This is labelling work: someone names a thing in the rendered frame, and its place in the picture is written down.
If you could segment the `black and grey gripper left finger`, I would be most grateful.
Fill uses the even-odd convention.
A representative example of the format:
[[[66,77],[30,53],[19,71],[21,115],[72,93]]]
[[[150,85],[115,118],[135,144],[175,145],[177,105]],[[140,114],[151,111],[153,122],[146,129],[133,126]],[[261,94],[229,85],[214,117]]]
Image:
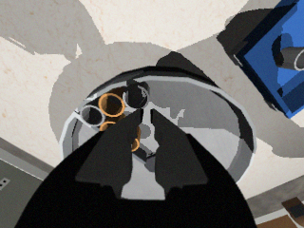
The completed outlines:
[[[132,143],[142,122],[143,109],[139,108],[69,154],[34,192],[14,228],[37,228],[73,203],[97,199],[104,185],[112,186],[120,199],[131,180]]]

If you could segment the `grey round turntable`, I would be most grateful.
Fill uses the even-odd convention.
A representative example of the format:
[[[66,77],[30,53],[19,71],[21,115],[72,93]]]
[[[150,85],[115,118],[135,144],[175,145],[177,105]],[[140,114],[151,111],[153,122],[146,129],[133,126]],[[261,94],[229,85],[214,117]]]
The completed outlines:
[[[138,125],[140,146],[132,152],[131,180],[123,186],[121,199],[165,199],[163,188],[155,180],[159,145],[154,139],[155,126],[150,118],[153,108],[190,133],[238,184],[252,166],[257,151],[256,128],[245,108],[224,90],[209,79],[186,71],[172,66],[145,66],[122,72],[95,88],[65,122],[59,141],[61,161],[100,131],[101,126],[88,125],[81,119],[80,110],[84,105],[113,88],[126,89],[128,85],[146,82],[150,94],[142,123]]]

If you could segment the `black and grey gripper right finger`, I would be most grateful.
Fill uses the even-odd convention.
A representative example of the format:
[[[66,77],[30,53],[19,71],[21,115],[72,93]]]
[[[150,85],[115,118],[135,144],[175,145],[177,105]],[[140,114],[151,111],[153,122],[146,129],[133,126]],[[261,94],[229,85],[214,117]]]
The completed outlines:
[[[152,113],[151,113],[152,110]],[[156,109],[150,109],[155,126],[155,180],[167,196],[171,187],[182,190],[184,200],[204,205],[234,228],[257,228],[250,207],[223,165],[190,133],[185,133]]]

